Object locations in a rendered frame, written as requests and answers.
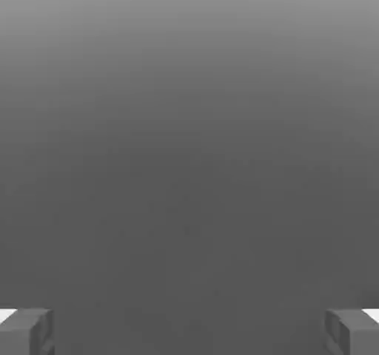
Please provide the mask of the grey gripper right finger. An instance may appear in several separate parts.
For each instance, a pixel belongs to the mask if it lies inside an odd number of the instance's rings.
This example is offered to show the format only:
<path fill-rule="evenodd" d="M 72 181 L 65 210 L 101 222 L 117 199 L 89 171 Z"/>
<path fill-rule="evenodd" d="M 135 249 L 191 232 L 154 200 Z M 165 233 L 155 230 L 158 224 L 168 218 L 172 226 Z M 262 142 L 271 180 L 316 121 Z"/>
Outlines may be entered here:
<path fill-rule="evenodd" d="M 328 309 L 323 330 L 330 355 L 379 355 L 379 308 Z"/>

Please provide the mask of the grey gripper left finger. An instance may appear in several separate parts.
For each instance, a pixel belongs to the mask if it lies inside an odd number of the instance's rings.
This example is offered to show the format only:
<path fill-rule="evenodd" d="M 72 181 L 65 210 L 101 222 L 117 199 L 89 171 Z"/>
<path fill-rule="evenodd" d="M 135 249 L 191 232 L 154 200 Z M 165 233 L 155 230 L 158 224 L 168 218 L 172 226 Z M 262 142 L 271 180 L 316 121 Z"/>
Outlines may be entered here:
<path fill-rule="evenodd" d="M 0 308 L 0 355 L 55 355 L 54 311 Z"/>

